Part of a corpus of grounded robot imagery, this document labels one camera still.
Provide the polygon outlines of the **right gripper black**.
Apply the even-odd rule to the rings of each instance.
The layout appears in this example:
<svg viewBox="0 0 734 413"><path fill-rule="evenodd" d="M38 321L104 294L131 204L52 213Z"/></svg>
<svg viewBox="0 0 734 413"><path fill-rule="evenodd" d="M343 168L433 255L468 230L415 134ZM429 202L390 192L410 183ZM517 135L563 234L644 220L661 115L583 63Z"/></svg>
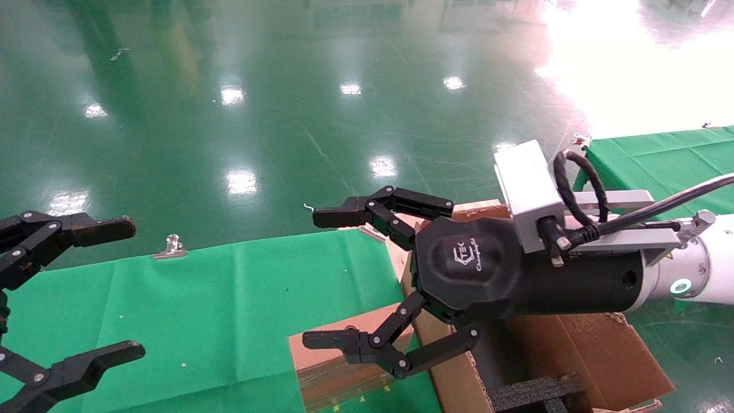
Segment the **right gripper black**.
<svg viewBox="0 0 734 413"><path fill-rule="evenodd" d="M394 342L424 307L443 322L470 322L623 312L639 298L644 274L639 252L571 258L554 267L545 252L524 253L511 220L455 221L450 219L453 209L449 199L395 186L349 197L339 207L315 208L316 227L369 223L404 251L413 249L413 284L419 293L409 295L371 334L358 329L307 331L304 347L338 349L349 364L375 364L401 380L472 350L480 338L479 327L469 324L401 352ZM432 222L415 235L396 213Z"/></svg>

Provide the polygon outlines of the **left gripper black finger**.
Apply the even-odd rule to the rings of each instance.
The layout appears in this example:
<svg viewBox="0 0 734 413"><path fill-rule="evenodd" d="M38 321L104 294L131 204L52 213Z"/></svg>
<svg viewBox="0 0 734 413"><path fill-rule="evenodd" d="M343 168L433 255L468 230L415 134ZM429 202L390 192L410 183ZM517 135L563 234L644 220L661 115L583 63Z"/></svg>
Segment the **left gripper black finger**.
<svg viewBox="0 0 734 413"><path fill-rule="evenodd" d="M130 239L133 220L95 220L86 213L47 215L26 211L1 222L1 288L16 290L72 247Z"/></svg>
<svg viewBox="0 0 734 413"><path fill-rule="evenodd" d="M48 412L64 400L91 392L103 374L122 364L144 358L145 348L137 341L123 341L79 353L42 368L8 348L2 348L3 374L23 383L2 412Z"/></svg>

